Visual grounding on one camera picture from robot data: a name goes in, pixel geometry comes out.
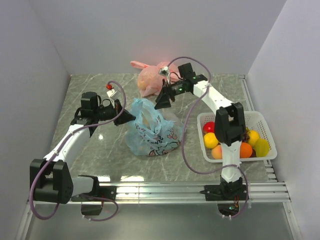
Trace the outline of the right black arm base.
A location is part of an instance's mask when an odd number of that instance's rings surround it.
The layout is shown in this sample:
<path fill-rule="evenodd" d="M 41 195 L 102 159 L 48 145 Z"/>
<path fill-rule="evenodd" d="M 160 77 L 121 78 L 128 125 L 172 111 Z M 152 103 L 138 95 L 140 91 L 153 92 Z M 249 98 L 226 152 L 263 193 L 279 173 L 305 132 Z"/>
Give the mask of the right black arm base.
<path fill-rule="evenodd" d="M 220 185 L 205 185 L 200 191 L 207 202 L 221 202 L 217 204 L 218 211 L 223 217 L 232 218 L 241 212 L 240 201 L 246 205 L 249 191 L 243 183 L 220 183 Z"/>

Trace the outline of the blue plastic bag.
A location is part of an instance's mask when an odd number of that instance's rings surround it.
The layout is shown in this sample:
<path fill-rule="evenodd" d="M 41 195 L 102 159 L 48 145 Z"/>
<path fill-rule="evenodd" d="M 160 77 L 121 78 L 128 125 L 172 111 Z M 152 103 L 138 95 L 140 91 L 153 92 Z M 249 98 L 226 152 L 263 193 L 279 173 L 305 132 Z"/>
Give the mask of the blue plastic bag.
<path fill-rule="evenodd" d="M 156 110 L 147 98 L 135 98 L 129 111 L 125 143 L 135 156 L 163 156 L 181 143 L 184 124 L 172 112 Z"/>

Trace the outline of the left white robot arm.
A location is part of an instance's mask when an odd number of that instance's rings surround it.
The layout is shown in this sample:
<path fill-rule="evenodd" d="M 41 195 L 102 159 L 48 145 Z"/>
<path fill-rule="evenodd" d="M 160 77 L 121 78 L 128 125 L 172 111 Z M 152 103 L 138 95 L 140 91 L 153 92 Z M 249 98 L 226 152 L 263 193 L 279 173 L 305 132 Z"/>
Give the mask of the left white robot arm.
<path fill-rule="evenodd" d="M 34 159 L 29 166 L 30 201 L 66 204 L 72 197 L 84 195 L 89 201 L 101 195 L 96 176 L 72 177 L 69 167 L 79 151 L 92 137 L 99 123 L 114 122 L 116 126 L 135 120 L 123 108 L 119 99 L 104 106 L 96 92 L 85 92 L 67 133 L 58 145 L 42 159 Z"/>

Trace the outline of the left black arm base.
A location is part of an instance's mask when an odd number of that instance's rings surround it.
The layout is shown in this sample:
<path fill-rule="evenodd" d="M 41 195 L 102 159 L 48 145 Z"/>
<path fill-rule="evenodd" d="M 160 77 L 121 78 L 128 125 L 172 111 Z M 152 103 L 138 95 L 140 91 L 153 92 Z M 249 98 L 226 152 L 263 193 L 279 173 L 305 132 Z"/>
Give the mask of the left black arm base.
<path fill-rule="evenodd" d="M 81 203 L 81 213 L 88 217 L 99 216 L 108 200 L 115 201 L 117 194 L 116 186 L 101 186 L 97 193 L 83 193 L 71 198 L 73 203 Z"/>

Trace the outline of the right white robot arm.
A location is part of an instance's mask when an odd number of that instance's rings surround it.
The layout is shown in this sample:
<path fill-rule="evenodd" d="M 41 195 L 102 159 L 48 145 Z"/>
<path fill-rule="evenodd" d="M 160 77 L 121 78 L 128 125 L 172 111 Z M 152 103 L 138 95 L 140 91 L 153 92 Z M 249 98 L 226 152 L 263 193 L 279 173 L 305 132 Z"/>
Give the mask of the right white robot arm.
<path fill-rule="evenodd" d="M 239 169 L 240 148 L 246 132 L 243 105 L 225 98 L 211 85 L 209 78 L 197 75 L 190 63 L 180 65 L 178 70 L 180 80 L 174 83 L 170 82 L 168 66 L 159 70 L 164 78 L 160 94 L 155 100 L 155 108 L 169 108 L 176 96 L 192 93 L 215 113 L 214 132 L 222 149 L 222 171 L 219 189 L 213 196 L 222 200 L 235 200 L 246 190 Z"/>

